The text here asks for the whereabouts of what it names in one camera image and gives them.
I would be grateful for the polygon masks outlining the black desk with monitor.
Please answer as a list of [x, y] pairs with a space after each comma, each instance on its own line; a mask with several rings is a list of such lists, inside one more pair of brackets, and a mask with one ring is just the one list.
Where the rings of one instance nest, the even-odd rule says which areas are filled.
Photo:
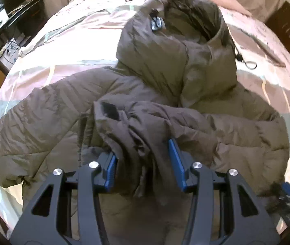
[[0, 0], [1, 63], [10, 69], [47, 20], [43, 0]]

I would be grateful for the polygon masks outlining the striped pastel bed sheet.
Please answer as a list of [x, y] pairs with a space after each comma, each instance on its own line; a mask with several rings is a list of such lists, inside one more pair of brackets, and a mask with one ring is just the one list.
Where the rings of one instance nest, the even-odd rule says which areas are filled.
[[[0, 88], [0, 119], [33, 89], [86, 69], [116, 64], [116, 48], [128, 17], [146, 0], [72, 0], [52, 16], [11, 68]], [[282, 114], [290, 140], [290, 53], [254, 17], [222, 8], [242, 56], [238, 78]], [[290, 183], [290, 159], [285, 174]]]

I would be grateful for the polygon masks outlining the brown puffer jacket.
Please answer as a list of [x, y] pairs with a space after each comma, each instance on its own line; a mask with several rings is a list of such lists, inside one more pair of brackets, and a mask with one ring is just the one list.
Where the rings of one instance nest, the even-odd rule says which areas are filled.
[[168, 141], [217, 172], [236, 169], [254, 193], [283, 183], [284, 119], [236, 75], [234, 44], [209, 0], [149, 0], [126, 23], [117, 65], [35, 89], [0, 119], [0, 186], [27, 205], [54, 169], [112, 151], [114, 188], [100, 197], [111, 244], [178, 244], [190, 196]]

